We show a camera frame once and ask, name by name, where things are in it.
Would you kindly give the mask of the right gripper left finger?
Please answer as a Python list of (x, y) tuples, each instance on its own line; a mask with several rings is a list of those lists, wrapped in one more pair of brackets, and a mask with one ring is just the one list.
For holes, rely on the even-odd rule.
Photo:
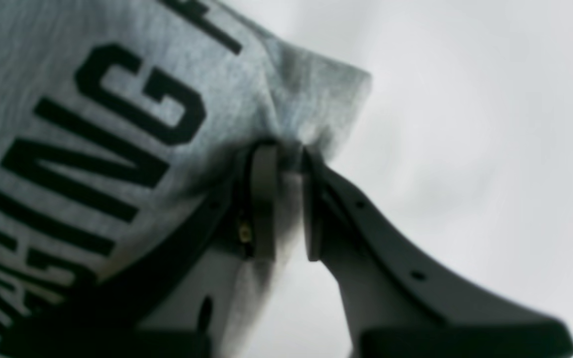
[(277, 256), (279, 148), (259, 143), (166, 240), (77, 297), (14, 324), (8, 358), (209, 358), (237, 272)]

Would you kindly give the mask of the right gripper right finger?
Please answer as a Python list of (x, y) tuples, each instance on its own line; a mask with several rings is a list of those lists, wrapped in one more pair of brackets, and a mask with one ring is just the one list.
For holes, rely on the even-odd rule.
[(570, 358), (566, 325), (462, 278), (302, 152), (305, 240), (339, 285), (355, 358)]

